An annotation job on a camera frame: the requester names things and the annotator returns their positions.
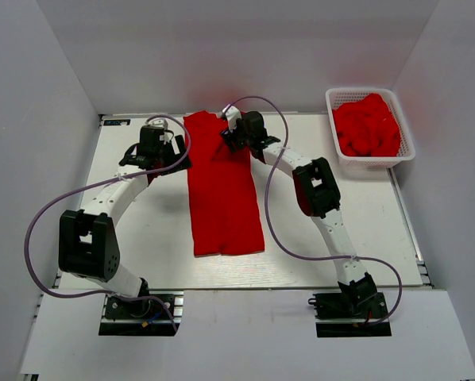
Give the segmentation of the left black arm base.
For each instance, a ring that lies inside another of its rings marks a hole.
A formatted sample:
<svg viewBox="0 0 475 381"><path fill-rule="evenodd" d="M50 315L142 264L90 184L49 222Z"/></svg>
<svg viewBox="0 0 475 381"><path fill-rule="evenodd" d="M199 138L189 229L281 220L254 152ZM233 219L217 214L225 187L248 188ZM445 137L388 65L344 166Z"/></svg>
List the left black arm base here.
<svg viewBox="0 0 475 381"><path fill-rule="evenodd" d="M182 292L153 294L157 300L124 302L106 297L98 334L100 337L174 337L183 313Z"/></svg>

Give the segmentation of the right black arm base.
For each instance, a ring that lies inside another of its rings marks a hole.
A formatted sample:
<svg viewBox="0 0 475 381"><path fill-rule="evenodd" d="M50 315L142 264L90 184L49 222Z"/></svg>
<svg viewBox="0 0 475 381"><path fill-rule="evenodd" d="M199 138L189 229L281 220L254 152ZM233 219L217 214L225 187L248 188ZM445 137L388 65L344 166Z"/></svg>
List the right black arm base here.
<svg viewBox="0 0 475 381"><path fill-rule="evenodd" d="M341 293L317 293L308 299L315 310L317 338L390 337L388 308L382 292L360 306L347 308Z"/></svg>

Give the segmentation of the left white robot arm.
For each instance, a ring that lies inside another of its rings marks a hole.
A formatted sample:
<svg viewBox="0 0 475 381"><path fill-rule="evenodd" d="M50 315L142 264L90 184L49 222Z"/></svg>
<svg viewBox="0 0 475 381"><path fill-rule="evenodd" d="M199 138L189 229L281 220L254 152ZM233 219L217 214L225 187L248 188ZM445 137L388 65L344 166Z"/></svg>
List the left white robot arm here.
<svg viewBox="0 0 475 381"><path fill-rule="evenodd" d="M182 135L175 135L163 118L147 121L139 141L118 163L115 183L106 184L80 210L60 217L58 264L61 271L88 279L124 298L133 316L151 307L146 281L121 264L115 231L122 215L152 181L191 167Z"/></svg>

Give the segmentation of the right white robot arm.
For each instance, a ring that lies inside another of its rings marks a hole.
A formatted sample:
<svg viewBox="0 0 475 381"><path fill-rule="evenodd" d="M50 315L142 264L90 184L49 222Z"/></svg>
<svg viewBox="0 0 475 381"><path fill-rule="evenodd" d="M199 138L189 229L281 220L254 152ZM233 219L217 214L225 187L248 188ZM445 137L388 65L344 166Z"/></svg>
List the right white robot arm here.
<svg viewBox="0 0 475 381"><path fill-rule="evenodd" d="M334 262L343 310L354 317L369 314L377 286L349 238L340 211L340 190L329 162L302 156L269 135L257 111L241 112L229 106L221 119L227 124L221 136L232 153L248 148L252 157L269 165L271 171L279 170L292 179L299 208L316 225L329 260Z"/></svg>

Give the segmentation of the red t shirt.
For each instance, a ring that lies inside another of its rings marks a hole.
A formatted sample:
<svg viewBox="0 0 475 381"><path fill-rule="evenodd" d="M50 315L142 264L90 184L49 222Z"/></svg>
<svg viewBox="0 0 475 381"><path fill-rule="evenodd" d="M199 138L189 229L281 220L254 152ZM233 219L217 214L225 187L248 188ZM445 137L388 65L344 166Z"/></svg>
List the red t shirt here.
<svg viewBox="0 0 475 381"><path fill-rule="evenodd" d="M186 116L183 124L191 137L187 185L194 255L263 252L249 150L232 153L220 135L226 122L205 110Z"/></svg>

